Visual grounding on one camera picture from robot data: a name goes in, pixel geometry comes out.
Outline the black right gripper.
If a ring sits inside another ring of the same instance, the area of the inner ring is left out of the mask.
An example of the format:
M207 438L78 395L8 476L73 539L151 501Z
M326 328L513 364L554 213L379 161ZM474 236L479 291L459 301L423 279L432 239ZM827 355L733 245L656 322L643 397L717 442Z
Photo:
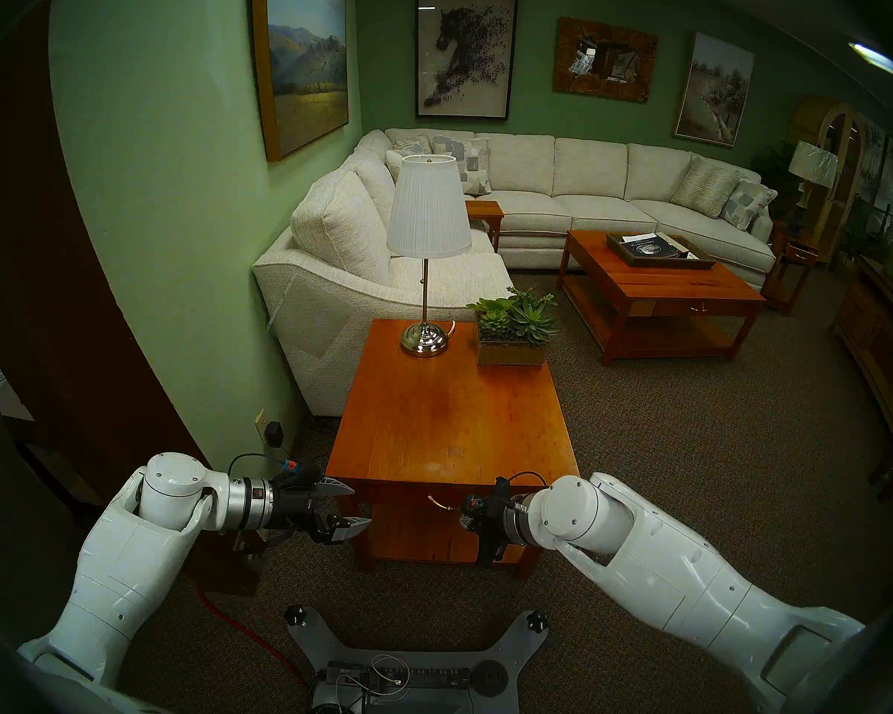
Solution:
M497 477L491 493L478 499L478 514L461 514L461 527L478 533L478 566L499 563L510 544L525 547L516 506L510 494L510 479Z

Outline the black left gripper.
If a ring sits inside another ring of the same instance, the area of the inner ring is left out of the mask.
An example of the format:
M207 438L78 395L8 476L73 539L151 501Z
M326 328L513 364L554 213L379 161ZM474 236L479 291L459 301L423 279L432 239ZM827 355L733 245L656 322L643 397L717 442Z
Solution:
M319 499L323 497L353 494L353 488L330 477L323 477L309 486L273 483L272 529L279 531L273 543L283 544L297 531L306 533L314 544L342 544L357 538L368 530L370 518L323 515L319 505Z

